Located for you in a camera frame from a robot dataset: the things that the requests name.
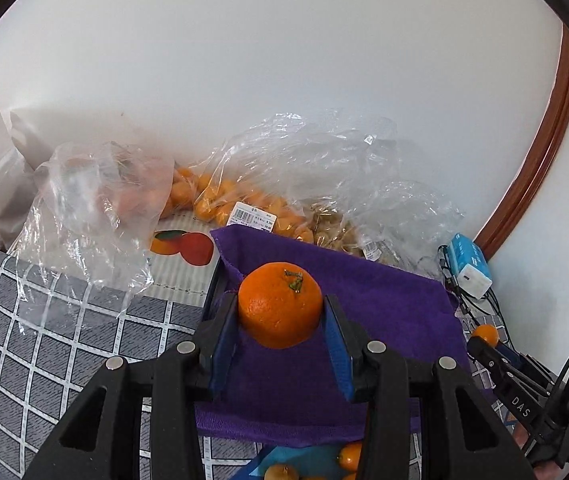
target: metal screw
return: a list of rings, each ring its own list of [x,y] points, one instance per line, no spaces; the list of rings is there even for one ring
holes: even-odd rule
[[[177,348],[181,354],[190,354],[196,349],[196,343],[193,341],[182,341]]]
[[[387,349],[387,346],[382,341],[369,341],[366,346],[372,354],[381,354]]]
[[[117,370],[124,364],[124,359],[122,359],[119,355],[114,355],[113,357],[109,357],[106,360],[106,368],[108,370]]]
[[[440,357],[438,363],[445,370],[453,370],[458,365],[453,357],[448,356]]]

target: tissue box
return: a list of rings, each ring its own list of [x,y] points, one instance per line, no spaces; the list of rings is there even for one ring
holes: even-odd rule
[[[493,281],[480,248],[458,233],[447,247],[447,256],[459,287],[477,299],[485,295]]]

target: white grid pattern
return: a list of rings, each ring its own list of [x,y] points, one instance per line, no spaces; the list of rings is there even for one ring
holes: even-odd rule
[[[7,316],[10,320],[8,323],[7,333],[4,335],[4,338],[2,338],[3,344],[0,343],[0,383],[1,383],[2,368],[4,366],[5,358],[7,355],[9,355],[11,359],[20,364],[22,367],[24,367],[25,370],[28,371],[28,376],[26,380],[26,391],[24,393],[24,400],[13,394],[2,384],[0,384],[0,392],[5,396],[7,396],[14,403],[16,403],[22,410],[20,434],[15,434],[14,432],[10,431],[8,428],[6,428],[4,425],[0,423],[0,431],[6,433],[6,435],[11,437],[13,440],[16,441],[17,444],[20,445],[20,468],[16,469],[15,467],[10,466],[9,464],[7,464],[5,460],[2,460],[1,457],[0,457],[0,464],[4,468],[6,468],[10,473],[20,478],[24,474],[26,467],[28,466],[25,460],[25,451],[29,450],[32,453],[36,453],[38,451],[35,446],[26,441],[28,414],[31,412],[37,416],[40,416],[40,418],[51,424],[56,424],[59,418],[62,417],[62,415],[66,410],[69,400],[69,392],[71,390],[76,392],[82,390],[82,386],[80,384],[74,384],[72,382],[72,374],[78,350],[89,352],[90,354],[102,357],[104,359],[107,359],[112,355],[118,354],[120,349],[120,344],[122,342],[122,333],[125,322],[134,322],[135,324],[138,325],[144,325],[144,326],[161,329],[162,335],[160,337],[158,345],[158,352],[162,352],[164,350],[164,347],[167,344],[168,333],[170,330],[177,330],[179,332],[186,334],[193,334],[195,330],[188,326],[183,326],[178,323],[171,323],[171,313],[174,304],[170,301],[165,303],[166,306],[165,306],[163,321],[146,319],[139,316],[133,316],[131,314],[120,314],[119,316],[117,316],[117,313],[114,312],[113,310],[88,303],[90,298],[90,293],[92,290],[90,285],[88,285],[85,288],[82,299],[76,300],[74,298],[66,296],[65,294],[61,294],[55,290],[56,284],[58,283],[58,280],[60,278],[59,274],[53,274],[53,279],[50,282],[50,286],[45,287],[39,285],[38,283],[33,283],[32,280],[29,280],[27,278],[27,276],[29,275],[30,271],[33,268],[33,265],[27,265],[26,269],[21,270],[20,275],[16,276],[16,273],[18,272],[19,268],[18,264],[16,264],[16,271],[5,269],[5,266],[9,261],[10,258],[5,258],[2,261],[2,264],[0,265],[0,279],[2,276],[7,276],[10,280],[12,280],[13,283],[16,284],[18,288],[18,293],[16,295],[15,303],[11,307],[11,310],[0,304],[0,312],[5,316]],[[18,314],[18,311],[20,309],[21,299],[22,301],[24,301],[24,297],[23,296],[21,297],[20,294],[21,286],[28,286],[30,289],[36,290],[37,292],[41,292],[42,294],[46,295],[46,304],[44,305],[44,311],[42,313],[41,320],[38,324],[32,322],[31,320],[23,319],[23,317],[20,317]],[[72,338],[69,338],[68,336],[65,335],[61,335],[45,327],[47,314],[51,306],[51,301],[54,298],[62,300],[66,304],[72,304],[78,308],[78,318]],[[84,328],[84,317],[87,310],[107,315],[111,319],[113,319],[114,317],[117,318],[116,336],[114,338],[114,344],[110,349],[110,351],[104,351],[103,349],[96,348],[94,346],[80,342],[80,336],[82,334],[82,329]],[[15,323],[20,324],[20,328],[22,330],[27,330],[27,331],[31,330],[36,335],[36,341],[29,361],[20,357],[10,349],[8,349],[9,340],[11,338],[12,333],[14,332]],[[47,336],[50,339],[53,339],[60,343],[64,343],[66,346],[69,346],[70,351],[69,351],[68,362],[66,363],[64,378],[58,377],[57,375],[52,374],[49,371],[37,365],[40,344],[42,343],[43,336]],[[137,361],[136,359],[132,358],[128,358],[128,360],[130,362]],[[43,410],[36,408],[30,403],[30,394],[32,392],[31,386],[32,386],[32,381],[34,380],[35,373],[39,374],[42,377],[47,378],[50,381],[53,381],[53,383],[59,384],[62,387],[62,397],[60,400],[58,417],[51,416],[50,414],[45,413]],[[143,411],[150,412],[151,407],[144,405]],[[149,453],[143,450],[140,450],[140,455],[145,458],[149,457]]]
[[[8,259],[5,259],[3,261],[3,263],[0,265],[0,277],[4,275],[4,276],[8,276],[12,280],[14,280],[16,275],[13,272],[10,272],[9,270],[5,269],[5,264],[7,263],[7,261],[8,261]],[[32,266],[27,266],[26,269],[24,270],[24,272],[21,273],[20,278],[26,279],[31,268],[32,268]],[[120,350],[120,343],[122,342],[122,332],[123,332],[124,324],[125,324],[125,321],[127,321],[127,320],[136,322],[138,324],[162,329],[162,334],[160,336],[159,345],[158,345],[158,354],[162,353],[166,348],[169,330],[179,330],[180,332],[189,333],[189,334],[194,333],[194,329],[192,329],[192,328],[182,326],[180,324],[172,324],[170,322],[172,309],[173,309],[174,304],[171,301],[167,301],[167,303],[165,304],[164,318],[162,321],[144,319],[144,318],[141,318],[138,316],[132,316],[130,314],[118,316],[117,317],[118,323],[117,323],[117,329],[116,329],[116,336],[114,338],[114,344],[113,344],[113,348],[112,348],[111,352],[107,352],[107,351],[104,351],[102,349],[95,348],[95,347],[87,345],[87,344],[83,344],[80,342],[80,335],[82,332],[82,325],[84,323],[85,312],[87,310],[91,310],[94,312],[99,312],[100,314],[106,314],[107,316],[111,316],[111,317],[114,316],[114,312],[112,310],[107,309],[107,308],[95,306],[93,304],[88,303],[90,292],[92,290],[91,286],[88,286],[85,289],[84,296],[82,297],[82,300],[75,300],[73,298],[69,298],[68,296],[65,296],[64,294],[56,292],[55,287],[56,287],[56,284],[58,282],[58,279],[59,279],[59,275],[57,275],[57,274],[54,275],[52,282],[51,282],[51,285],[48,288],[37,285],[37,283],[33,283],[31,281],[28,282],[28,286],[30,288],[32,288],[33,290],[37,290],[38,292],[42,292],[43,294],[46,294],[46,296],[47,296],[46,305],[45,305],[45,309],[44,309],[45,312],[44,312],[44,315],[42,316],[42,319],[41,319],[39,324],[34,324],[34,323],[29,322],[28,320],[24,320],[18,316],[18,308],[20,306],[20,295],[19,294],[16,298],[15,304],[13,305],[13,310],[8,310],[5,307],[0,305],[0,312],[2,312],[3,314],[5,314],[6,316],[8,316],[10,318],[10,323],[8,326],[7,334],[5,335],[5,339],[4,339],[4,345],[0,345],[0,377],[1,377],[1,373],[2,373],[2,367],[3,367],[4,361],[5,361],[5,357],[7,355],[10,355],[10,357],[12,359],[17,361],[20,365],[22,365],[24,368],[26,368],[28,370],[27,388],[26,388],[24,400],[15,396],[13,393],[8,391],[4,386],[1,386],[1,384],[0,384],[0,392],[2,394],[6,395],[9,399],[16,402],[18,405],[20,405],[22,407],[22,410],[23,410],[20,436],[12,433],[11,431],[9,431],[7,428],[5,428],[4,426],[2,426],[0,424],[0,430],[1,431],[4,431],[6,434],[8,434],[8,436],[10,436],[11,438],[13,438],[14,440],[16,440],[17,442],[20,443],[20,471],[12,468],[10,465],[8,465],[6,463],[6,461],[2,460],[1,458],[0,458],[0,464],[3,467],[5,467],[8,471],[10,471],[11,473],[13,473],[14,475],[16,475],[18,477],[21,477],[24,474],[24,471],[26,469],[25,451],[29,450],[30,452],[34,452],[34,453],[37,452],[37,449],[33,445],[26,442],[26,425],[27,425],[28,412],[33,412],[36,415],[40,416],[41,418],[43,418],[44,420],[46,420],[52,424],[56,424],[57,420],[58,420],[57,418],[52,417],[51,415],[43,412],[42,410],[37,409],[34,406],[31,406],[29,404],[30,385],[31,385],[31,382],[33,380],[34,372],[37,371],[38,374],[46,377],[47,379],[49,379],[49,380],[51,380],[57,384],[61,384],[61,386],[63,386],[62,399],[61,399],[60,410],[59,410],[59,415],[61,417],[66,410],[70,390],[74,390],[76,392],[79,392],[82,389],[81,386],[79,386],[77,384],[73,384],[71,381],[73,367],[74,367],[74,361],[75,361],[76,353],[79,349],[90,352],[91,354],[96,354],[96,355],[102,356],[103,358],[108,358],[111,355],[118,354],[119,350]],[[47,311],[50,307],[50,303],[51,303],[52,298],[58,298],[60,300],[65,301],[66,303],[74,304],[74,305],[79,307],[78,322],[76,323],[76,327],[75,327],[74,335],[73,335],[72,339],[70,339],[66,336],[63,336],[61,334],[58,334],[57,332],[47,330],[44,326],[45,321],[46,321],[46,314],[47,314]],[[466,322],[463,322],[463,331],[464,331],[465,337],[468,339],[469,336],[471,335],[471,331],[469,329],[469,322],[470,321],[469,321],[469,319],[467,319],[464,316],[462,317],[462,319],[466,321]],[[503,328],[503,326],[496,323],[496,322],[498,322],[498,320],[499,320],[499,318],[494,317],[494,316],[485,316],[485,317],[483,317],[482,322],[495,324],[498,329],[501,329],[501,328]],[[25,328],[34,330],[34,332],[37,333],[34,351],[32,354],[32,358],[29,362],[7,349],[9,337],[12,333],[13,326],[17,322],[20,323],[20,325],[23,325]],[[69,353],[69,359],[68,359],[68,363],[67,363],[67,367],[66,367],[66,373],[65,373],[64,378],[60,378],[60,377],[58,377],[52,373],[49,373],[48,371],[43,370],[42,368],[37,366],[38,351],[39,351],[40,343],[42,342],[43,335],[46,335],[46,336],[48,336],[54,340],[57,340],[59,342],[65,343],[71,347],[71,351]],[[493,387],[493,383],[490,379],[490,375],[489,375],[488,371],[485,368],[483,368],[481,365],[479,365],[479,364],[477,365],[477,370],[474,371],[472,375],[474,376],[475,382],[477,383],[478,386],[484,387],[484,388]],[[501,416],[502,416],[501,412],[506,411],[506,410],[502,410],[503,405],[500,402],[497,402],[493,406],[493,408]],[[143,405],[142,409],[145,412],[151,411],[151,407],[146,405],[146,404]],[[421,475],[421,469],[422,469],[421,459],[422,459],[422,456],[421,456],[421,449],[420,449],[419,443],[418,443],[418,435],[413,434],[411,436],[411,438],[413,439],[413,448],[415,449],[416,457],[410,461],[410,464],[411,465],[417,464],[419,471],[420,471],[420,475]],[[256,453],[258,453],[261,449],[261,445],[260,444],[254,444],[254,446],[256,446]],[[140,450],[140,457],[144,458],[144,459],[149,459],[150,454],[146,450]],[[247,460],[244,458],[243,459],[233,459],[233,458],[215,458],[215,457],[213,457],[212,456],[212,439],[210,437],[203,437],[203,439],[202,439],[202,463],[204,465],[204,470],[205,470],[207,480],[214,480],[213,479],[213,476],[214,476],[214,467],[213,466],[219,465],[219,466],[241,467],[241,466],[246,465],[248,462],[250,462],[250,460]]]

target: brown wooden frame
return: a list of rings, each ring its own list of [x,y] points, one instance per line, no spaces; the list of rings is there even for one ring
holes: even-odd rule
[[[562,31],[560,58],[551,98],[524,163],[475,243],[491,258],[515,229],[549,172],[569,121],[569,30]]]

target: white wall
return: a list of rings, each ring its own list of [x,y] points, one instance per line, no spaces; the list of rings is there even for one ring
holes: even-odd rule
[[[541,0],[18,0],[0,20],[0,108],[39,164],[71,139],[140,126],[184,161],[278,111],[395,120],[407,177],[474,235],[533,140],[559,20]]]
[[[569,125],[538,195],[490,266],[516,348],[558,373],[569,356]]]

